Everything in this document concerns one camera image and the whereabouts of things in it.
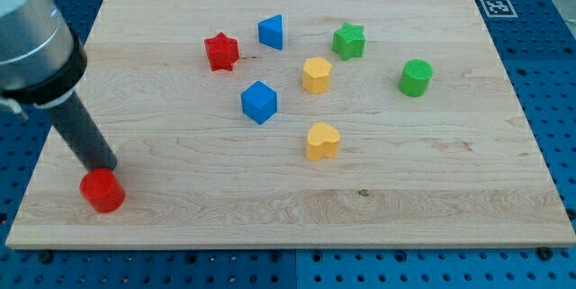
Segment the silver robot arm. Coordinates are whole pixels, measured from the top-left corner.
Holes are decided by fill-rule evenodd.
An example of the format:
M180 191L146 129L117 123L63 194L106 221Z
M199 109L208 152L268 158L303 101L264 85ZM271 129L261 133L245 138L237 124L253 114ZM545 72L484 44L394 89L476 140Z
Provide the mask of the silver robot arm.
M23 109L66 101L86 70L82 43L54 0L1 0L1 109L26 120Z

